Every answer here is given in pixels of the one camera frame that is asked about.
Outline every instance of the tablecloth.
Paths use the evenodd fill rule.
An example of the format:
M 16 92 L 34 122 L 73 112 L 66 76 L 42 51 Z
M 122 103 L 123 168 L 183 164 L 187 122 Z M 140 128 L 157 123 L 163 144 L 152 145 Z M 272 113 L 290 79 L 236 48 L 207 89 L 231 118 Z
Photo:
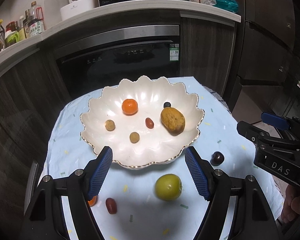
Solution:
M 254 166 L 255 145 L 236 131 L 237 122 L 227 109 L 194 77 L 169 78 L 171 83 L 183 82 L 188 93 L 197 93 L 198 107 L 205 110 L 199 126 L 201 134 L 193 143 L 201 158 L 210 160 L 215 151 L 225 156 L 218 167 L 229 176 L 245 178 L 252 174 L 258 180 L 276 219 L 282 210 L 283 197 L 273 177 Z M 96 158 L 92 147 L 81 139 L 83 124 L 80 114 L 87 112 L 90 98 L 101 96 L 96 90 L 75 99 L 65 106 L 53 128 L 47 159 L 41 178 L 49 174 L 54 179 L 67 177 Z M 159 200 L 154 194 L 156 180 L 168 173 L 182 180 L 181 196 L 172 202 Z M 110 215 L 105 206 L 107 198 L 114 198 L 118 212 Z M 66 225 L 71 240 L 78 239 L 73 225 L 67 197 L 62 197 Z M 127 170 L 113 163 L 92 212 L 106 240 L 186 240 L 193 239 L 208 202 L 199 196 L 186 166 L 184 155 L 174 162 L 151 165 L 142 170 Z M 226 222 L 220 239 L 226 239 L 234 213 L 231 197 Z

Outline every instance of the bowl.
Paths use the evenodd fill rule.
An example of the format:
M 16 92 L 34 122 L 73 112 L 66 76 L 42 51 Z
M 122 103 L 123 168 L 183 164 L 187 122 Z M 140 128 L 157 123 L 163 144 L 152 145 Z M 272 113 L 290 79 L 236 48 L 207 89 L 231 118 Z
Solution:
M 122 103 L 133 98 L 138 103 L 138 112 L 127 116 L 122 112 Z M 141 169 L 152 164 L 169 163 L 181 155 L 182 150 L 200 135 L 198 129 L 204 111 L 198 109 L 198 95 L 188 94 L 183 83 L 170 84 L 161 77 L 152 81 L 141 76 L 137 81 L 120 81 L 117 87 L 105 87 L 100 98 L 89 100 L 89 111 L 81 114 L 84 130 L 81 137 L 93 147 L 96 155 L 104 146 L 113 151 L 113 162 L 124 168 Z M 161 123 L 163 104 L 179 110 L 185 117 L 185 129 L 179 135 L 170 134 Z M 154 128 L 146 127 L 145 119 L 154 122 Z M 113 120 L 115 129 L 105 128 L 106 120 Z M 140 140 L 130 142 L 130 133 L 137 132 Z

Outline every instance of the green apple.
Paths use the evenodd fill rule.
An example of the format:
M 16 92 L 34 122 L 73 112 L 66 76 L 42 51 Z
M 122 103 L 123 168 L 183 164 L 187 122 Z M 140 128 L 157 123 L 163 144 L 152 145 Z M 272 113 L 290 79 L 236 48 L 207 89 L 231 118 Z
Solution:
M 158 198 L 166 201 L 176 200 L 182 192 L 181 179 L 174 174 L 161 176 L 154 186 Z

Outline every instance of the metal bolt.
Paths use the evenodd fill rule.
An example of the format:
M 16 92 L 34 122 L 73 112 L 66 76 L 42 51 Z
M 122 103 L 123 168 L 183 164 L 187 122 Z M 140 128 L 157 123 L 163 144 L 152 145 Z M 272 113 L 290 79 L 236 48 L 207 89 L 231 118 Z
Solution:
M 256 180 L 256 178 L 253 175 L 248 175 L 247 178 L 250 181 L 255 181 Z
M 44 182 L 48 182 L 48 181 L 50 180 L 50 176 L 49 176 L 49 175 L 46 175 L 46 176 L 44 176 L 44 177 L 42 178 L 42 180 L 43 180 Z
M 83 173 L 83 169 L 77 169 L 74 174 L 80 176 Z
M 220 169 L 216 169 L 214 170 L 214 174 L 216 174 L 217 176 L 221 176 L 223 174 L 223 171 Z

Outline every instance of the blue textured pad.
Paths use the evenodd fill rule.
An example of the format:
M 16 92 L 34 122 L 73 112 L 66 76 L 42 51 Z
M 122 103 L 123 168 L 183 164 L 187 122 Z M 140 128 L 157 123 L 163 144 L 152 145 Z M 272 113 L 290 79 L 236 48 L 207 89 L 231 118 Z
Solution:
M 110 169 L 112 163 L 112 149 L 108 148 L 106 154 L 103 156 L 101 162 L 96 168 L 93 176 L 90 179 L 90 187 L 88 191 L 89 199 L 92 199 L 94 196 L 99 194 L 101 186 L 105 181 L 106 175 Z
M 210 196 L 208 180 L 189 148 L 185 149 L 185 160 L 199 195 L 207 200 Z
M 287 120 L 283 119 L 280 116 L 268 114 L 268 113 L 262 113 L 261 114 L 261 120 L 269 125 L 272 125 L 273 127 L 279 129 L 279 130 L 288 130 L 289 124 Z

